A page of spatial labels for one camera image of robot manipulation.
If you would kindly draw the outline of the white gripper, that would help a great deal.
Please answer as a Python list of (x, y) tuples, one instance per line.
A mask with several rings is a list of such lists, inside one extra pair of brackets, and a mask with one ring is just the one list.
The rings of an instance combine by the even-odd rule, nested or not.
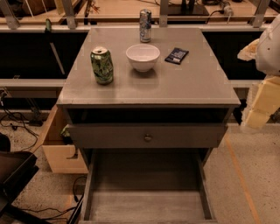
[[(280, 75), (280, 15), (262, 33), (237, 54), (239, 60), (255, 59), (256, 68), (267, 75)], [(280, 108), (280, 76), (267, 76), (248, 91), (244, 126), (261, 129)]]

